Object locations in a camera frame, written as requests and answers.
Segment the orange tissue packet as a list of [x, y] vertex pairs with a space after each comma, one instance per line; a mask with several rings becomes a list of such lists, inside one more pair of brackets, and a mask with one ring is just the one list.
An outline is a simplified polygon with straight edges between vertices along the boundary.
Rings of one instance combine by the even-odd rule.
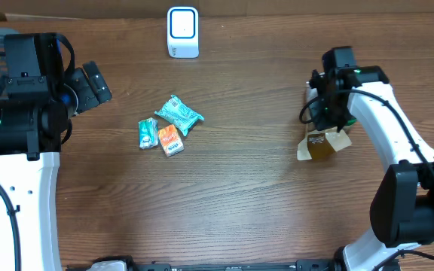
[[183, 141], [174, 124], [164, 127], [158, 131], [160, 144], [167, 157], [171, 157], [184, 150]]

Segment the teal wet wipes pack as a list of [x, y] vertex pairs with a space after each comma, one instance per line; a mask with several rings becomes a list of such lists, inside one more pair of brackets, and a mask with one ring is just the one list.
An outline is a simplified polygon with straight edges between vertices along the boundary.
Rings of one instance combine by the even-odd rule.
[[171, 98], [155, 114], [173, 124], [182, 132], [183, 136], [187, 136], [189, 130], [199, 120], [205, 121], [204, 116], [189, 108], [175, 95], [171, 95]]

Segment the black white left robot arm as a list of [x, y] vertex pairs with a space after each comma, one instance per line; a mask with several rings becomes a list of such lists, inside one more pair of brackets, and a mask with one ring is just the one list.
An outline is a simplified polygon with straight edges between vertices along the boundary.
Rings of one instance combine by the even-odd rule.
[[96, 63], [63, 62], [58, 33], [3, 38], [0, 80], [0, 269], [59, 270], [56, 184], [72, 118], [111, 91]]

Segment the brown bread snack bag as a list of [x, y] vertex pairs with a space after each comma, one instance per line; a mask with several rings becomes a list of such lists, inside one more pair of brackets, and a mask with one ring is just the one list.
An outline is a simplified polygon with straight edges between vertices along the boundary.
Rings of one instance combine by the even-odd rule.
[[341, 151], [352, 145], [349, 138], [353, 120], [340, 132], [337, 127], [331, 127], [319, 131], [313, 123], [305, 125], [304, 138], [298, 144], [297, 160], [319, 160], [327, 158], [332, 154]]

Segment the green lid white jar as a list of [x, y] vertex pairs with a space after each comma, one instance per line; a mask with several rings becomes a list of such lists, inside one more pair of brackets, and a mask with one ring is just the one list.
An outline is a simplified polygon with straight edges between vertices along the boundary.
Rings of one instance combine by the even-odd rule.
[[352, 119], [346, 122], [345, 126], [352, 126], [355, 122], [356, 122], [356, 118], [353, 117]]

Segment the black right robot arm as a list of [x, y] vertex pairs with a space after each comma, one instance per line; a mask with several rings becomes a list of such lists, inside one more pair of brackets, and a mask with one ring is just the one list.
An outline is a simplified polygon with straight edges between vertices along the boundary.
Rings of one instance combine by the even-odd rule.
[[351, 47], [322, 56], [323, 70], [307, 82], [299, 120], [312, 129], [300, 157], [311, 145], [326, 147], [360, 123], [371, 139], [384, 178], [371, 202], [370, 227], [331, 260], [299, 260], [299, 270], [398, 270], [399, 258], [420, 255], [434, 242], [434, 149], [413, 127], [376, 65], [361, 67]]

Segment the green blue tissue packet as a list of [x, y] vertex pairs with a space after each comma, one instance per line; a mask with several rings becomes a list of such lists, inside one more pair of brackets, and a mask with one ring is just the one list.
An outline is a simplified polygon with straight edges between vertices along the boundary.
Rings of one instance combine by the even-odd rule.
[[157, 120], [150, 117], [138, 122], [139, 128], [139, 147], [149, 149], [156, 147], [159, 143], [157, 133]]

